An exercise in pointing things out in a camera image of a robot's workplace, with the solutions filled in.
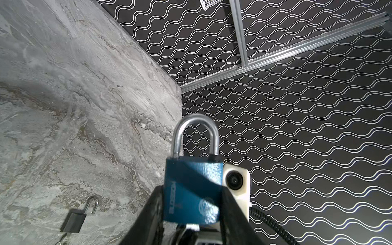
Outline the blue padlock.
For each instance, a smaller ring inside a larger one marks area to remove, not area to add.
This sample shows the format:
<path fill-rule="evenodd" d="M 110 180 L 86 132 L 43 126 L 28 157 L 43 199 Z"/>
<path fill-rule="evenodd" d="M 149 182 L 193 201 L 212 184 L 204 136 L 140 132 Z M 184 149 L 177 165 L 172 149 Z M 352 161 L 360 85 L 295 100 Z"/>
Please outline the blue padlock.
<path fill-rule="evenodd" d="M 207 158 L 182 156 L 182 135 L 192 124 L 205 126 L 210 134 Z M 171 155 L 166 159 L 163 185 L 163 219 L 178 224 L 209 225 L 219 221 L 223 162 L 219 158 L 219 133 L 211 118 L 191 114 L 173 132 Z"/>

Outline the silver key with ring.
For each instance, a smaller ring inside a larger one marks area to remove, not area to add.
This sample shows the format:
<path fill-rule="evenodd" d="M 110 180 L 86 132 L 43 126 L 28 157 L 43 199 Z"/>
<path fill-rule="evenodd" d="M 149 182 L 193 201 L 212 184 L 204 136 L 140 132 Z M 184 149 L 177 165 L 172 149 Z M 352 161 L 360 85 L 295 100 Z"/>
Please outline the silver key with ring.
<path fill-rule="evenodd" d="M 70 245 L 71 243 L 71 235 L 70 233 L 65 233 L 60 241 L 56 243 L 56 245 Z"/>

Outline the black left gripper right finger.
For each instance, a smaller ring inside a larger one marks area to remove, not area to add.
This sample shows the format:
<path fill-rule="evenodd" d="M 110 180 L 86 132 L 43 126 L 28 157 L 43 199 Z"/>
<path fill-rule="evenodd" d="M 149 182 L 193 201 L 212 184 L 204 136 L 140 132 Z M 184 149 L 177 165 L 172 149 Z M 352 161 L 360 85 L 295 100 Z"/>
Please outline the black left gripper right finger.
<path fill-rule="evenodd" d="M 222 187 L 220 228 L 223 245 L 265 245 L 227 187 Z"/>

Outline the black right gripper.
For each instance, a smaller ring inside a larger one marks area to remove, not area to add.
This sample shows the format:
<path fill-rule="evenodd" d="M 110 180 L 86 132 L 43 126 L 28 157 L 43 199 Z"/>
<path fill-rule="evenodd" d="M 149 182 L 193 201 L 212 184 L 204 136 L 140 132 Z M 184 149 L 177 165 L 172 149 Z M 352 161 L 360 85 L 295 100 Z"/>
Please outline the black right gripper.
<path fill-rule="evenodd" d="M 216 229 L 196 225 L 178 225 L 171 238 L 172 245 L 221 245 L 222 236 Z"/>

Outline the black padlock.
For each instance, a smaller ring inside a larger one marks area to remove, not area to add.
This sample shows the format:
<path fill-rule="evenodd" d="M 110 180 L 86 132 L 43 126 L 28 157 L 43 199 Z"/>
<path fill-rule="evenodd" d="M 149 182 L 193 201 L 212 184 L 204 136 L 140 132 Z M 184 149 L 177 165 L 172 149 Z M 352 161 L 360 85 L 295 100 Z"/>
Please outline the black padlock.
<path fill-rule="evenodd" d="M 96 210 L 99 207 L 99 202 L 100 201 L 97 196 L 91 196 L 86 201 L 83 210 L 70 210 L 60 228 L 60 231 L 64 233 L 79 233 L 87 217 L 88 209 L 92 205 L 91 214 L 95 214 Z"/>

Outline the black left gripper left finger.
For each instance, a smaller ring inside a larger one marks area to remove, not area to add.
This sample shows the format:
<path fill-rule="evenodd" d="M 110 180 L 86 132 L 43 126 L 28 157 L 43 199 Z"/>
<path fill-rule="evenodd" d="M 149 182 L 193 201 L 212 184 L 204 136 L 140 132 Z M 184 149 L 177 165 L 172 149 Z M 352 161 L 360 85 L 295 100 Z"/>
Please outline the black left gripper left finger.
<path fill-rule="evenodd" d="M 163 186 L 157 186 L 120 245 L 161 245 L 163 239 Z"/>

